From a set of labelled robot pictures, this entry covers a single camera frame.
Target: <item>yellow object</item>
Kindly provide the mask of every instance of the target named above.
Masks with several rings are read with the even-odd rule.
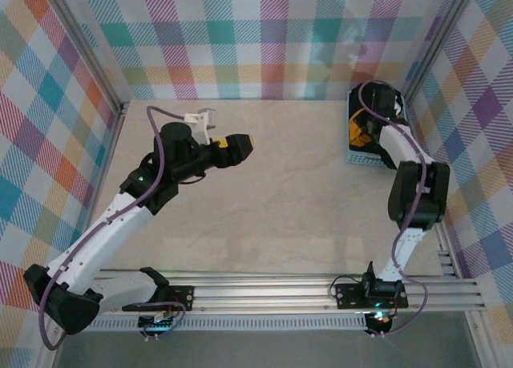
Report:
[[[363,148],[368,143],[372,142],[372,139],[367,134],[363,133],[358,124],[354,122],[354,119],[364,110],[363,108],[358,110],[349,118],[349,143],[359,148]]]
[[[228,147],[228,141],[225,138],[212,138],[212,141],[218,142],[221,149]]]

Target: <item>white floor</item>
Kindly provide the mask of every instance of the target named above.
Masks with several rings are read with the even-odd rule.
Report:
[[[212,107],[211,137],[254,136],[256,148],[236,168],[211,169],[180,186],[150,223],[108,265],[138,269],[265,273],[362,273],[390,252],[397,226],[387,215],[394,172],[345,163],[342,101],[151,101],[177,114]],[[130,171],[152,151],[146,101],[134,101],[99,197],[104,210]],[[169,122],[157,115],[161,126]],[[439,275],[435,234],[406,267]]]

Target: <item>marble floor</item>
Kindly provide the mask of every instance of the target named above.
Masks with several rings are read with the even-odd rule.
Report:
[[[152,151],[147,101],[127,111],[95,216]],[[158,100],[183,114],[217,110],[211,137],[254,136],[241,165],[211,169],[135,233],[107,265],[138,269],[263,273],[362,273],[389,253],[397,226],[387,215],[394,172],[345,163],[343,101]],[[156,115],[159,126],[169,118]],[[432,231],[408,273],[441,274]]]

